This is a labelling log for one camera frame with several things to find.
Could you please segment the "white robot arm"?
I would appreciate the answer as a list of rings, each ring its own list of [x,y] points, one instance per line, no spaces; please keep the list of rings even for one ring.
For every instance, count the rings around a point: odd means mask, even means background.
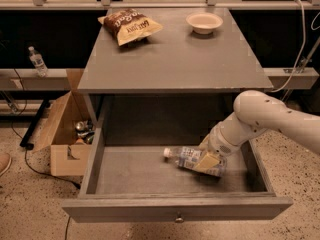
[[[234,100],[233,112],[216,124],[199,144],[203,151],[222,157],[266,130],[277,131],[313,153],[320,153],[320,117],[290,109],[265,93],[248,90]]]

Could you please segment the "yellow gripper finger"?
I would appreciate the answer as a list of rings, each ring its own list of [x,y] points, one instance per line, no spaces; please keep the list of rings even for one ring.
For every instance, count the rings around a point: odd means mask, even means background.
[[[217,154],[212,152],[206,152],[204,156],[194,166],[194,170],[198,172],[205,172],[208,169],[218,165],[220,158]]]
[[[209,140],[209,135],[206,135],[204,139],[201,141],[201,143],[199,144],[198,148],[200,150],[206,150],[208,147],[208,140]]]

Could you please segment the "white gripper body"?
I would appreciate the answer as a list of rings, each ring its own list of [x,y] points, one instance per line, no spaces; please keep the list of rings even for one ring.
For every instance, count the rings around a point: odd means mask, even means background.
[[[230,144],[222,135],[222,123],[215,125],[208,135],[208,149],[221,156],[230,156],[239,151],[240,147]]]

